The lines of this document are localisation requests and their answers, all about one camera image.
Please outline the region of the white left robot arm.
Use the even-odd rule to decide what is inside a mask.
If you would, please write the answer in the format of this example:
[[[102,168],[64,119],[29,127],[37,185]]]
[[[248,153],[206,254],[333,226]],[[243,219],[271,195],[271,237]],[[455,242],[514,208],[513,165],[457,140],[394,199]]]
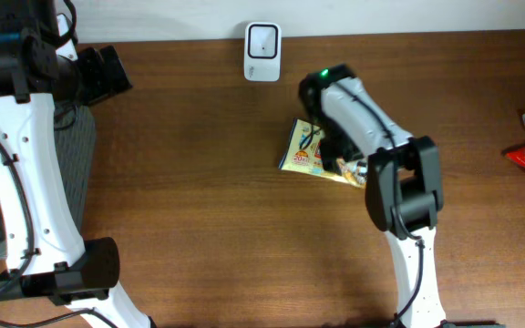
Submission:
[[[84,240],[57,159],[58,106],[77,111],[130,89],[114,47],[76,50],[77,15],[51,1],[0,1],[0,301],[46,297],[93,327],[150,327],[119,281],[118,246]]]

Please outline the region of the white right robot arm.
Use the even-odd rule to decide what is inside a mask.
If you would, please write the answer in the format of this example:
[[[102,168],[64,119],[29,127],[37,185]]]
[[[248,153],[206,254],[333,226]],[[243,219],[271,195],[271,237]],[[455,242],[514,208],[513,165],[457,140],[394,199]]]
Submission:
[[[436,144],[401,128],[346,65],[308,74],[299,84],[299,98],[325,133],[321,154],[327,168],[337,159],[367,163],[366,210],[386,236],[396,276],[392,326],[442,326],[447,315],[434,245],[444,196]]]

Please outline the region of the yellow snack bag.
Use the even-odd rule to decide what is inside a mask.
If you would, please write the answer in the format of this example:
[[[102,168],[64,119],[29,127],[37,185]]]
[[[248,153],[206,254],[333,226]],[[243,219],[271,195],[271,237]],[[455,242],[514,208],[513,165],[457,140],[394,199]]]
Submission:
[[[322,129],[296,118],[279,169],[342,182],[364,189],[367,161],[360,157],[346,161],[328,153],[327,138]]]

